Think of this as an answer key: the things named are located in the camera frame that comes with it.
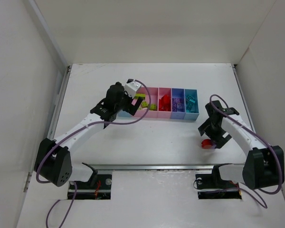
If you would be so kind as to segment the lime green lego brick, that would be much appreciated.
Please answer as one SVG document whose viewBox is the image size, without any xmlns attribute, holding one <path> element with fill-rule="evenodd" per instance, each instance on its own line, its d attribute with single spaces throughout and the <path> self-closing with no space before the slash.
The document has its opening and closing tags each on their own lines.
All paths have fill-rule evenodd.
<svg viewBox="0 0 285 228">
<path fill-rule="evenodd" d="M 145 97 L 146 97 L 146 94 L 136 94 L 134 98 L 135 99 L 139 99 L 139 98 L 145 99 Z"/>
</svg>

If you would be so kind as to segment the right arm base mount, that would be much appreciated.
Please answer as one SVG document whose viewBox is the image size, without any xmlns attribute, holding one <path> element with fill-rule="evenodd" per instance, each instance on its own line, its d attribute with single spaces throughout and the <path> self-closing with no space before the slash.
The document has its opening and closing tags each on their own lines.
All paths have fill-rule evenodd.
<svg viewBox="0 0 285 228">
<path fill-rule="evenodd" d="M 239 185 L 230 180 L 222 180 L 219 167 L 213 166 L 212 170 L 195 172 L 194 188 L 198 191 L 201 200 L 230 200 L 242 199 Z"/>
</svg>

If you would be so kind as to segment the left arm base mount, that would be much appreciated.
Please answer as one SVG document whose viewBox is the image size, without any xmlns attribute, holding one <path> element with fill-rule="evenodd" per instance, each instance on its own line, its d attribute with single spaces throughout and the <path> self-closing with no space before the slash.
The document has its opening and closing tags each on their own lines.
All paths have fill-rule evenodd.
<svg viewBox="0 0 285 228">
<path fill-rule="evenodd" d="M 83 162 L 73 169 L 67 198 L 69 200 L 109 200 L 112 182 L 111 171 L 99 171 Z"/>
</svg>

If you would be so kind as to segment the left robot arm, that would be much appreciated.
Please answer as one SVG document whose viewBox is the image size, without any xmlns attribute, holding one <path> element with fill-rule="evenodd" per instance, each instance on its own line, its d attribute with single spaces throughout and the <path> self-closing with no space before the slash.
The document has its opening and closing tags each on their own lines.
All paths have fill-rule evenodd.
<svg viewBox="0 0 285 228">
<path fill-rule="evenodd" d="M 93 135 L 111 124 L 117 125 L 115 120 L 120 111 L 135 115 L 143 99 L 138 98 L 136 103 L 133 100 L 143 86 L 143 82 L 133 79 L 125 85 L 116 82 L 80 123 L 55 139 L 43 139 L 34 165 L 37 182 L 52 183 L 57 187 L 67 182 L 95 183 L 95 168 L 85 162 L 79 165 L 72 163 L 75 152 Z"/>
</svg>

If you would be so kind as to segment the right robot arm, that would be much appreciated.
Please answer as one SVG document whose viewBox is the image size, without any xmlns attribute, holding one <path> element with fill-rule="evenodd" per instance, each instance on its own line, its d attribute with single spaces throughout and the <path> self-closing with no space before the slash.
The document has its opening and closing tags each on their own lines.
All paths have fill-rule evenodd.
<svg viewBox="0 0 285 228">
<path fill-rule="evenodd" d="M 220 101 L 210 101 L 205 106 L 208 119 L 198 128 L 206 135 L 203 149 L 221 149 L 234 140 L 246 156 L 243 165 L 223 163 L 215 165 L 210 174 L 198 174 L 202 189 L 226 189 L 228 184 L 242 183 L 251 190 L 277 186 L 285 181 L 284 151 L 271 146 L 253 132 L 233 107 L 222 107 Z"/>
</svg>

